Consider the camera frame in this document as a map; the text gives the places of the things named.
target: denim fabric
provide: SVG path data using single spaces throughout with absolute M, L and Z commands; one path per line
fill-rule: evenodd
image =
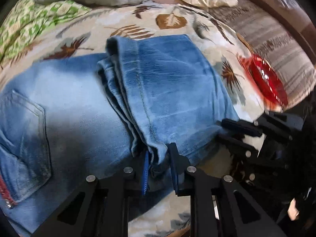
M 169 167 L 166 143 L 176 142 L 179 153 L 197 164 L 223 131 L 222 119 L 238 119 L 219 75 L 187 35 L 138 42 L 115 37 L 107 52 L 112 63 L 99 62 L 107 95 L 154 154 L 153 176 Z
M 36 230 L 87 175 L 109 176 L 132 158 L 132 134 L 97 74 L 106 57 L 33 64 L 0 94 L 0 170 L 18 202 L 1 208 L 21 234 Z
M 87 175 L 128 165 L 138 144 L 152 154 L 150 189 L 161 188 L 169 179 L 161 177 L 166 143 L 196 164 L 223 131 L 219 121 L 238 118 L 186 35 L 113 37 L 106 50 L 35 63 L 0 93 L 0 171 L 18 202 L 0 205 L 21 234 L 36 230 Z

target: red lid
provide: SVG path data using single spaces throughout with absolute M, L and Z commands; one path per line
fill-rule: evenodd
M 288 105 L 288 96 L 275 70 L 257 54 L 253 54 L 252 59 L 250 71 L 263 96 L 280 106 Z

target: metal pin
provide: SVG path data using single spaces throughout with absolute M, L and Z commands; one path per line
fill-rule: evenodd
M 186 170 L 187 170 L 188 172 L 190 172 L 190 173 L 194 173 L 194 172 L 197 170 L 197 168 L 194 167 L 194 166 L 189 166 L 189 167 L 186 168 Z
M 225 175 L 224 176 L 224 181 L 228 182 L 228 183 L 231 183 L 233 181 L 233 178 L 230 175 Z
M 88 176 L 86 177 L 86 181 L 87 181 L 88 183 L 94 182 L 95 179 L 96 179 L 96 177 L 95 177 L 94 175 L 88 175 Z
M 133 172 L 133 168 L 131 166 L 127 166 L 126 168 L 124 168 L 124 173 L 130 174 L 132 172 Z
M 250 158 L 251 157 L 251 152 L 250 151 L 246 151 L 246 157 Z

